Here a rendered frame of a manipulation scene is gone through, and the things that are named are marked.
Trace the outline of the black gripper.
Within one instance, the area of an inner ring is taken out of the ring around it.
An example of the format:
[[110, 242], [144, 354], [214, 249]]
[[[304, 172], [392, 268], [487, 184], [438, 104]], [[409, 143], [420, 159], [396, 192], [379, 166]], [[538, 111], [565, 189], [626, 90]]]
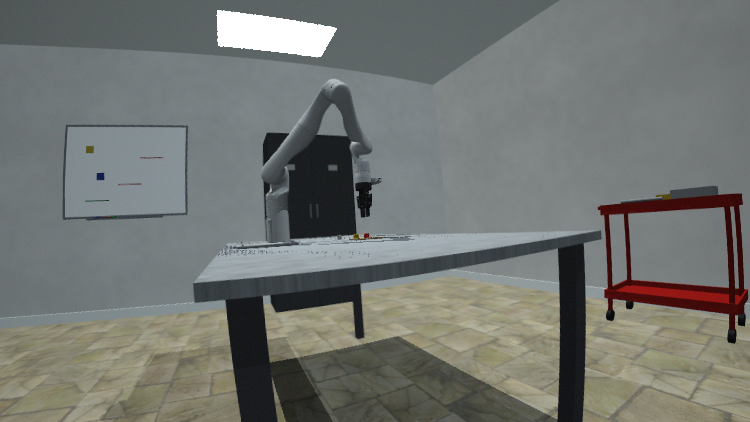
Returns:
[[370, 206], [372, 206], [372, 189], [371, 182], [360, 182], [355, 184], [355, 190], [359, 191], [357, 196], [357, 205], [360, 209], [361, 218], [370, 217]]

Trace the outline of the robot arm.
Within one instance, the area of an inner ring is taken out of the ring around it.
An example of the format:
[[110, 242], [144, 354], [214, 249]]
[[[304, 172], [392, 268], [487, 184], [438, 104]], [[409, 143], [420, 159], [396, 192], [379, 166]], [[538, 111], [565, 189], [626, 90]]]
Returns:
[[350, 88], [337, 79], [327, 81], [279, 149], [262, 168], [262, 180], [270, 184], [270, 191], [266, 194], [266, 235], [268, 243], [290, 241], [289, 172], [286, 165], [315, 138], [320, 129], [323, 115], [332, 103], [341, 112], [344, 129], [349, 140], [352, 141], [350, 151], [355, 164], [355, 184], [372, 181], [371, 185], [375, 185], [382, 182], [381, 177], [371, 179], [369, 161], [359, 159], [359, 155], [370, 154], [373, 146], [363, 133], [357, 119]]

